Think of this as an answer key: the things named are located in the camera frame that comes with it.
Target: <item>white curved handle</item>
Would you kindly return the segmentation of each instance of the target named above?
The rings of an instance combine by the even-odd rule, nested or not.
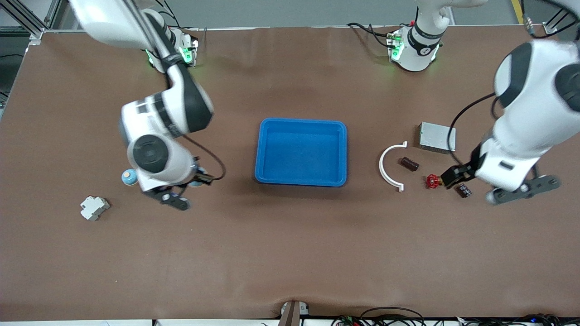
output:
[[[393,180],[393,178],[388,176],[387,172],[385,172],[385,167],[383,167],[383,160],[385,159],[385,154],[387,154],[390,150],[392,150],[394,148],[407,148],[407,142],[403,142],[400,145],[392,145],[391,147],[385,149],[385,151],[383,152],[383,154],[380,156],[380,159],[379,159],[379,171],[380,171],[380,175],[383,177],[383,179],[385,181],[387,181],[391,185],[399,188],[399,192],[402,193],[405,185],[400,183],[400,182],[396,182],[395,180]]]

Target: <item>blue plastic bin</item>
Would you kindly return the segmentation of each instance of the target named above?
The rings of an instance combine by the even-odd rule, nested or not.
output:
[[[256,179],[340,187],[346,182],[346,126],[340,121],[268,118],[260,125]]]

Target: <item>yellow tape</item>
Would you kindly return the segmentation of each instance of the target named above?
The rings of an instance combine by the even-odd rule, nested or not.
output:
[[[513,11],[516,12],[517,22],[520,24],[524,23],[524,14],[521,12],[520,0],[512,0]]]

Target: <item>metal box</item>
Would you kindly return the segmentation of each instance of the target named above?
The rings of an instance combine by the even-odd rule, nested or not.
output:
[[[437,153],[449,154],[447,146],[447,134],[449,127],[421,122],[419,126],[419,147],[424,150]],[[455,151],[455,128],[451,130],[449,139],[451,151]]]

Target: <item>brown table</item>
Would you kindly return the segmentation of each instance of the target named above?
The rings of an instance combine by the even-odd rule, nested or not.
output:
[[[411,147],[421,121],[449,124],[492,91],[522,27],[452,27],[426,71],[388,62],[371,35],[347,28],[212,31],[191,70],[216,114],[193,137],[220,155],[224,180],[190,189],[180,212],[126,187],[121,106],[164,87],[134,49],[82,34],[45,34],[26,55],[0,128],[0,319],[266,318],[299,299],[312,314],[395,305],[426,316],[580,314],[578,138],[540,161],[557,191],[492,207],[428,190],[448,155]],[[467,158],[492,126],[489,102],[458,122]],[[347,183],[337,189],[258,184],[260,122],[336,119],[348,127]],[[203,152],[210,172],[216,164]],[[397,164],[421,164],[410,172]],[[111,208],[88,222],[87,195]]]

